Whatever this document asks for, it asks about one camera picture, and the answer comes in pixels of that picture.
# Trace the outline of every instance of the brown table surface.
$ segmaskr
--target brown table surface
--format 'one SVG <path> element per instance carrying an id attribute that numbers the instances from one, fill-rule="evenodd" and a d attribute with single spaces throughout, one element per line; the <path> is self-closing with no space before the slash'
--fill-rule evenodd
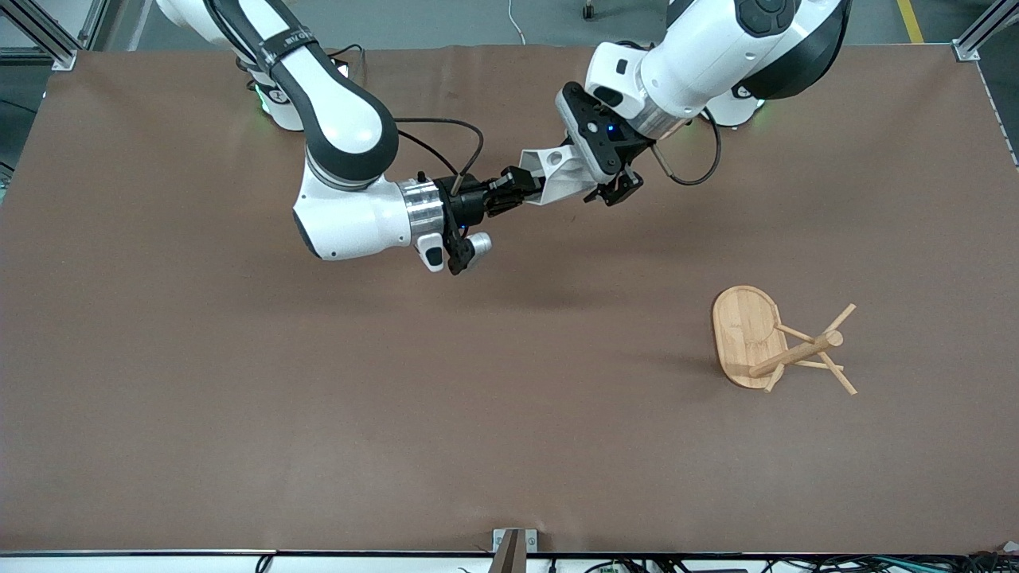
<path id="1" fill-rule="evenodd" d="M 480 125 L 475 172 L 558 144 L 589 50 L 373 52 L 397 115 Z M 455 162 L 473 141 L 412 126 Z M 484 224 L 477 272 L 323 263 L 302 137 L 225 53 L 82 53 L 2 209 L 0 548 L 970 552 L 1019 537 L 1019 175 L 977 67 L 853 47 L 648 179 Z M 699 124 L 664 145 L 709 159 Z M 434 159 L 404 145 L 390 178 Z M 739 283 L 859 388 L 720 374 Z"/>

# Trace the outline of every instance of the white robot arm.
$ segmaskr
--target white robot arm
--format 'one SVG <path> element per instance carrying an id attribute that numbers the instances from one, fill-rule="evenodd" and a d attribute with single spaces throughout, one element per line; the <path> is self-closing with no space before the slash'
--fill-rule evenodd
<path id="1" fill-rule="evenodd" d="M 465 238 L 462 227 L 582 193 L 614 205 L 642 184 L 634 158 L 712 98 L 742 89 L 776 99 L 812 85 L 839 51 L 851 2 L 673 0 L 659 46 L 601 44 L 585 84 L 556 95 L 567 133 L 559 147 L 525 150 L 519 167 L 484 181 L 419 173 L 390 183 L 383 173 L 396 154 L 395 121 L 336 70 L 282 0 L 157 1 L 178 25 L 231 47 L 276 123 L 304 129 L 293 215 L 312 253 L 338 260 L 413 245 L 430 270 L 453 274 L 491 248 L 486 233 Z"/>

